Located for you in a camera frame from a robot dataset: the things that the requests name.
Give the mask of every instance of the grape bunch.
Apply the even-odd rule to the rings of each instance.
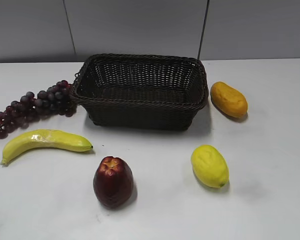
[[[19,127],[26,128],[29,123],[52,115],[71,117],[77,105],[69,97],[72,85],[62,80],[37,94],[28,91],[20,101],[12,101],[2,112],[0,111],[0,139],[4,139]]]

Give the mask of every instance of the yellow banana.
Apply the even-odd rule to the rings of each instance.
[[[83,136],[60,130],[38,129],[25,132],[9,141],[3,149],[0,164],[8,166],[20,154],[36,148],[58,148],[74,152],[86,152],[93,146]]]

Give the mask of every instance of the plastic fruit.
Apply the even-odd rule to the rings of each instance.
[[[234,118],[242,118],[248,110],[245,96],[233,87],[218,81],[212,85],[211,101],[223,113]]]
[[[38,129],[25,132],[9,141],[3,149],[0,164],[8,166],[20,154],[36,148],[58,148],[74,152],[86,152],[93,146],[83,136],[60,130]]]
[[[132,195],[134,178],[128,164],[119,157],[105,157],[93,178],[93,189],[97,199],[105,207],[114,209]]]
[[[66,80],[59,85],[53,85],[47,91],[35,94],[28,91],[19,101],[12,101],[5,111],[0,111],[0,139],[6,138],[18,127],[24,127],[27,123],[36,122],[52,115],[65,115],[71,117],[77,105],[71,101],[69,92],[72,87]]]
[[[221,188],[229,181],[229,170],[224,157],[211,145],[197,147],[191,156],[193,172],[203,184]]]

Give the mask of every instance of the yellow lemon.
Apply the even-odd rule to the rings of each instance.
[[[197,147],[191,156],[194,174],[205,185],[221,188],[229,181],[229,169],[224,157],[211,145]]]

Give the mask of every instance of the dark brown wicker basket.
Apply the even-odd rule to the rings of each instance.
[[[142,129],[188,129],[209,95],[202,63],[176,56],[96,54],[72,86],[95,125]]]

